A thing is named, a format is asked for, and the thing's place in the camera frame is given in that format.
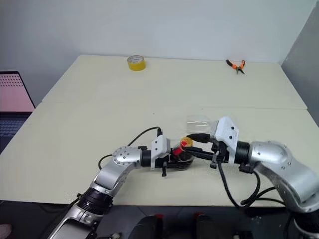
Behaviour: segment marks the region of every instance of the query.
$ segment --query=roll of tape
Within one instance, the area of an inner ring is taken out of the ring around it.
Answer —
[[[128,65],[132,71],[141,71],[145,68],[145,61],[143,56],[130,56],[128,58]]]

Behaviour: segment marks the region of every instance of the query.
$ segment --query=pliers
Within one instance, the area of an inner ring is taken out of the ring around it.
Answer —
[[[231,66],[233,69],[236,69],[237,74],[238,74],[238,71],[240,71],[241,73],[244,74],[244,72],[243,72],[243,69],[244,69],[244,66],[245,66],[245,61],[244,61],[244,60],[241,61],[241,64],[240,64],[239,67],[238,67],[236,64],[231,63],[229,60],[226,60],[226,62],[227,62],[227,64],[228,64],[229,66]]]

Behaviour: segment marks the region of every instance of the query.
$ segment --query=white table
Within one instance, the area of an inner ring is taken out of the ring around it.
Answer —
[[[81,55],[43,101],[307,109],[277,63],[247,62],[245,75],[225,61],[146,58],[146,64],[134,72],[127,57]]]
[[[295,157],[319,174],[319,129],[305,110],[212,107],[118,107],[110,102],[41,103],[0,155],[0,200],[70,203],[83,193],[98,172],[103,155],[126,145],[150,126],[179,140],[186,134],[187,115],[206,115],[217,120],[232,117],[242,141],[277,140]],[[135,144],[149,145],[155,132]],[[236,200],[247,198],[255,177],[224,166]],[[219,173],[209,162],[196,159],[186,171],[168,172],[143,168],[133,171],[115,198],[122,205],[217,205],[230,206]],[[270,182],[262,179],[262,189]],[[279,198],[276,192],[269,197]],[[271,202],[255,205],[274,206]]]

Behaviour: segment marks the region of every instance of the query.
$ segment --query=laptop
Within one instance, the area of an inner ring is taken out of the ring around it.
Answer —
[[[34,109],[19,72],[0,71],[0,153]]]

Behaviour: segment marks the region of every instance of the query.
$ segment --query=laptop keyboard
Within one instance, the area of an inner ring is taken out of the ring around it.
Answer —
[[[25,120],[0,120],[0,137],[13,137]]]

